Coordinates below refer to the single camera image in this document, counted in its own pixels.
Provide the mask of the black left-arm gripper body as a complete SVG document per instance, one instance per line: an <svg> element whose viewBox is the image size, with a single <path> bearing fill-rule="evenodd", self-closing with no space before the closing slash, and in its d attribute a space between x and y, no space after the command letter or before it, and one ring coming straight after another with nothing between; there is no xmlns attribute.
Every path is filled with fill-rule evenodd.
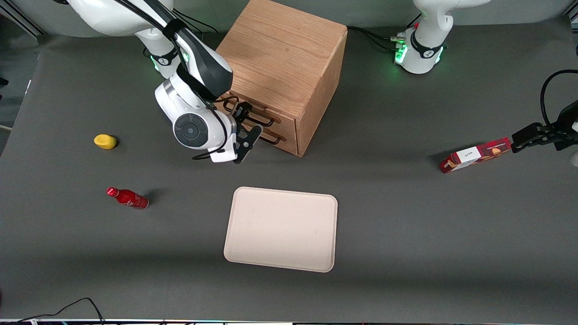
<svg viewBox="0 0 578 325"><path fill-rule="evenodd" d="M553 142L557 151L562 151L578 144L578 101L574 101L562 109L558 119L553 124L561 124L565 127L565 141Z"/></svg>

